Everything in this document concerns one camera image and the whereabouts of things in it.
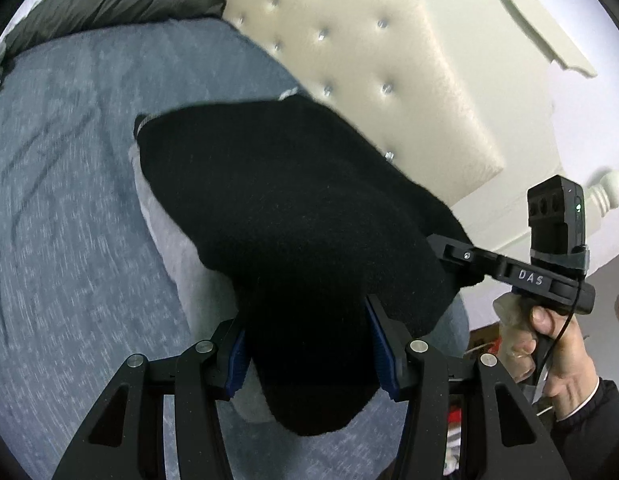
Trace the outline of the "person's right forearm black sleeve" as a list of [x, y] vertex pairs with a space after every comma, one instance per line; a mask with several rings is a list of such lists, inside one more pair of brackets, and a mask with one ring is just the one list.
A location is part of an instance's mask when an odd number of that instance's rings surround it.
[[619, 479], [619, 389], [600, 379], [574, 414], [553, 423], [550, 435], [572, 479]]

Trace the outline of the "person's right hand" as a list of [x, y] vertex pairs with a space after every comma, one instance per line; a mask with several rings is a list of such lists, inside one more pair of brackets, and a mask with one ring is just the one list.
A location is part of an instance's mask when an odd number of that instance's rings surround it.
[[556, 341], [544, 386], [556, 418], [564, 420], [586, 404], [600, 379], [586, 351], [579, 322], [541, 306], [529, 307], [513, 292], [497, 298], [493, 307], [499, 318], [497, 356], [513, 380], [523, 382], [535, 372], [533, 354], [539, 337], [544, 335]]

